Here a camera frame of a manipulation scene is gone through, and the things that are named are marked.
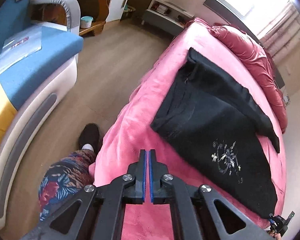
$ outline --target door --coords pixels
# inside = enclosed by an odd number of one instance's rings
[[[127,0],[111,0],[107,22],[120,20]]]

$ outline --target curtain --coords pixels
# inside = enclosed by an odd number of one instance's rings
[[[257,37],[276,64],[289,54],[300,42],[300,14],[292,2]]]

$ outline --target wooden cabinet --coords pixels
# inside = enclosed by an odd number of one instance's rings
[[[94,35],[101,33],[106,19],[109,15],[110,0],[77,0],[80,6],[81,17],[91,16],[93,22],[90,28],[79,30],[79,35],[92,32]],[[58,14],[58,24],[66,25],[66,18],[64,14]]]

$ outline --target pink fleece bedsheet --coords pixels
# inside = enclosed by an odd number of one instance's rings
[[[174,81],[178,69],[184,64],[190,47],[231,74],[237,82],[249,89],[257,104],[270,118],[274,131],[280,140],[280,154],[277,154],[267,137],[258,136],[266,158],[269,161],[272,182],[278,202],[275,215],[282,213],[286,189],[286,163],[282,133],[279,123],[257,82],[241,61],[220,41],[211,36],[204,21],[200,19],[184,30],[164,51],[158,61],[142,79],[141,84],[130,96],[130,102],[122,109],[117,121],[103,139],[95,165],[89,169],[94,172],[98,187],[125,174],[130,163],[136,162],[140,149],[155,149],[157,160],[168,166],[169,172],[186,183],[199,186],[209,184],[239,208],[261,228],[268,226],[267,220],[248,210],[231,195],[201,175],[184,162],[174,149],[164,142],[150,128],[157,110]],[[170,209],[168,205],[152,205],[149,197],[147,172],[146,202],[143,205],[127,205],[122,239],[173,239]]]

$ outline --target pink blanket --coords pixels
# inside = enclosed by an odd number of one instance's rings
[[[90,171],[94,172],[94,184],[97,187],[105,185],[112,179],[125,174],[128,165],[138,160],[140,149],[156,149],[157,160],[165,163],[170,173],[191,185],[199,186],[203,183],[211,185],[258,226],[266,228],[267,220],[261,219],[245,208],[231,195],[189,166],[150,128],[150,123],[173,83],[178,69],[184,64],[190,47],[223,68],[237,82],[248,88],[254,100],[269,116],[280,140],[280,154],[275,152],[267,137],[258,136],[258,138],[269,161],[272,181],[278,196],[275,215],[282,213],[286,189],[286,163],[279,123],[263,91],[248,70],[225,45],[209,34],[205,23],[201,20],[195,20],[170,44],[154,64],[154,68],[142,78],[141,85],[130,96],[130,102],[122,109],[117,121],[105,135],[95,166],[92,164],[89,167]],[[169,206],[152,205],[148,182],[146,190],[146,203],[128,205],[126,208],[122,239],[173,239]]]
[[[253,78],[262,88],[275,116],[278,119],[282,133],[288,125],[287,112],[282,96],[274,82],[274,72],[271,56],[249,35],[231,26],[213,26],[209,29],[213,37],[225,44],[249,70]]]

